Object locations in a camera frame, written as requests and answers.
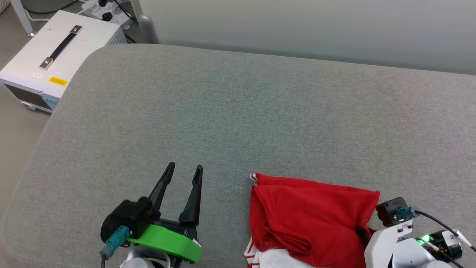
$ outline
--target white basket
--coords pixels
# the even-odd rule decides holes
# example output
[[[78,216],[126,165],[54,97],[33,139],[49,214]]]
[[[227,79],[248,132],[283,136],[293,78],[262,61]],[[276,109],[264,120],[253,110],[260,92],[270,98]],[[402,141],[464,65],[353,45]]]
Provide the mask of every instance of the white basket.
[[[0,13],[2,13],[8,5],[10,5],[10,0],[0,0]]]

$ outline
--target red folded shirt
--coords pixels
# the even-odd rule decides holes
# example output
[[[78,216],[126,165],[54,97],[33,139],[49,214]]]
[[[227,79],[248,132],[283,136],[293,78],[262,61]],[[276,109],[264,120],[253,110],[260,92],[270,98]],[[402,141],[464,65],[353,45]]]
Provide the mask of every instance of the red folded shirt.
[[[286,248],[315,267],[365,268],[366,226],[380,192],[256,174],[249,225],[256,248]]]

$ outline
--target green light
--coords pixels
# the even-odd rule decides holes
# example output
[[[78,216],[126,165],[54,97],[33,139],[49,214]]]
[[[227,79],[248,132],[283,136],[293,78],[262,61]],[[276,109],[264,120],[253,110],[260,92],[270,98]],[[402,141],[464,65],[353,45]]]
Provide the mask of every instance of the green light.
[[[430,241],[430,239],[431,239],[430,235],[425,235],[425,236],[421,237],[421,240],[426,241],[426,242]]]

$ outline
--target green bracket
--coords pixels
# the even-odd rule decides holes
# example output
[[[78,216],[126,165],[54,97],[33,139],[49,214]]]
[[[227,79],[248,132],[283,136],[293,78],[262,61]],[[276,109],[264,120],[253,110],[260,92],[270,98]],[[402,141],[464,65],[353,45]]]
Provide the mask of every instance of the green bracket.
[[[194,263],[200,261],[200,255],[202,254],[202,248],[195,244],[190,238],[170,231],[165,227],[153,224],[147,227],[146,231],[139,237],[139,239],[129,238],[128,241]]]

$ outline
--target power strip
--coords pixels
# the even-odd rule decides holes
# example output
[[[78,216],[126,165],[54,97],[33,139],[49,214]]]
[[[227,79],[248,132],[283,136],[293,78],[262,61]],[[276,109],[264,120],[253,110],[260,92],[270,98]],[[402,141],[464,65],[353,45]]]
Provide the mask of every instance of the power strip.
[[[81,7],[84,10],[84,14],[91,18],[119,24],[123,31],[129,30],[130,26],[134,23],[115,2],[107,2],[102,7],[99,5],[99,0],[88,0]]]

